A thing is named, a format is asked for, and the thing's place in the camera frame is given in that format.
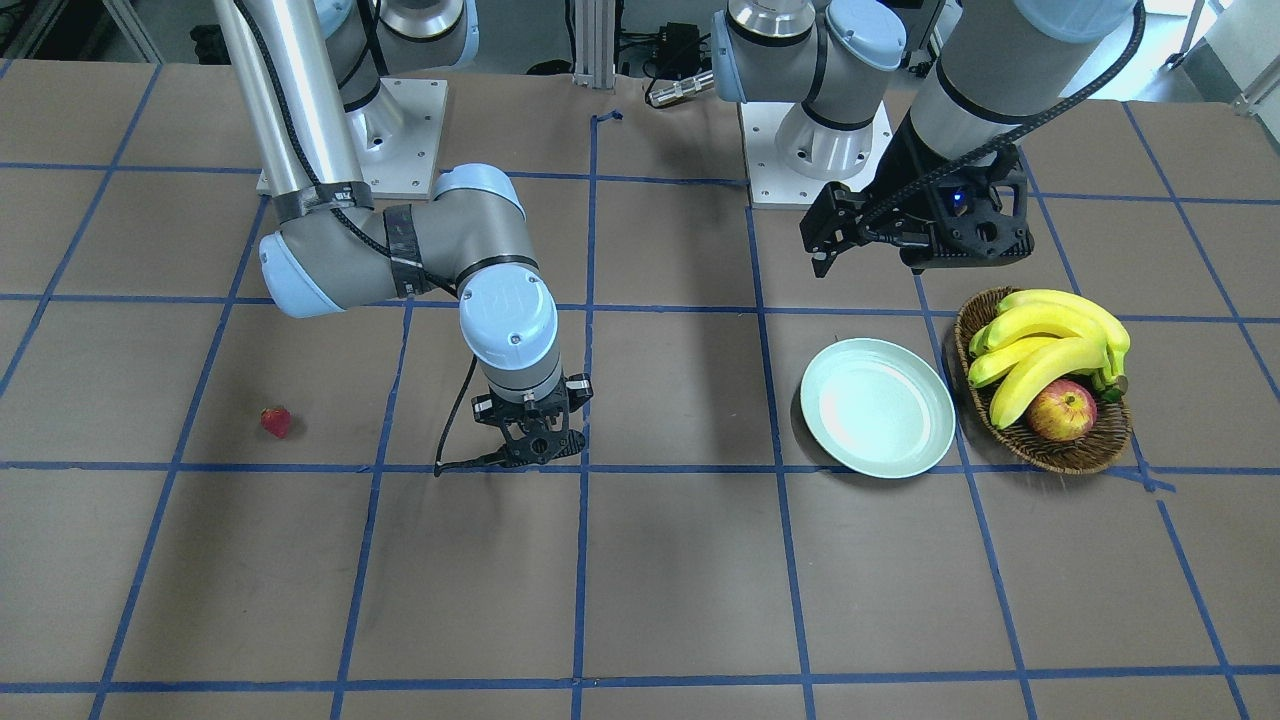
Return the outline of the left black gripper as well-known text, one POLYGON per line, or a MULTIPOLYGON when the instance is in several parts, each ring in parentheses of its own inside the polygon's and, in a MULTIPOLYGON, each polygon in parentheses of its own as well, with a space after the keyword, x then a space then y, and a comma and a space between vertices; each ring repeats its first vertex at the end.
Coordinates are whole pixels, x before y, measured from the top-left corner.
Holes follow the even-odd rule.
POLYGON ((870 195, 827 183, 800 220, 815 278, 826 278, 840 251, 869 243, 900 247, 915 273, 931 268, 1002 266, 1036 247, 1027 222, 1027 177, 1016 147, 992 161, 965 165, 924 184, 886 213, 863 220, 870 195))

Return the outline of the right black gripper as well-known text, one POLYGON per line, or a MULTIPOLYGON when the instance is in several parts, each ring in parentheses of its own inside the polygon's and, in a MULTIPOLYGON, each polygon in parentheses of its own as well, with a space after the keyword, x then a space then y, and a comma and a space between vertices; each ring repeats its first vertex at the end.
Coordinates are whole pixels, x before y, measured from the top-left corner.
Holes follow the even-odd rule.
POLYGON ((503 445, 472 460, 474 466, 520 468, 571 457, 588 447, 581 430, 570 427, 570 415, 593 397, 588 373, 561 378, 543 398, 508 401, 497 395, 472 398, 475 421, 495 427, 503 445))

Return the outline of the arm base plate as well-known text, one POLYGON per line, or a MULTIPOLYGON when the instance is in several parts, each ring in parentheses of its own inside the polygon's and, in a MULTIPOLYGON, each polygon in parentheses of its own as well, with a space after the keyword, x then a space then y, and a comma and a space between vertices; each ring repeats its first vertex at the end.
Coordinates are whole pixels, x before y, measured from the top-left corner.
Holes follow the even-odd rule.
MULTIPOLYGON (((311 186, 282 127, 270 79, 255 76, 239 86, 262 161, 257 191, 275 197, 311 186)), ((311 147, 348 143, 375 200, 429 200, 447 97, 443 79, 381 79, 370 102, 343 115, 347 141, 333 120, 311 147)))
POLYGON ((841 131, 813 120, 791 102, 739 106, 751 205, 809 208, 829 182, 863 190, 874 178, 892 128, 883 104, 860 129, 841 131))

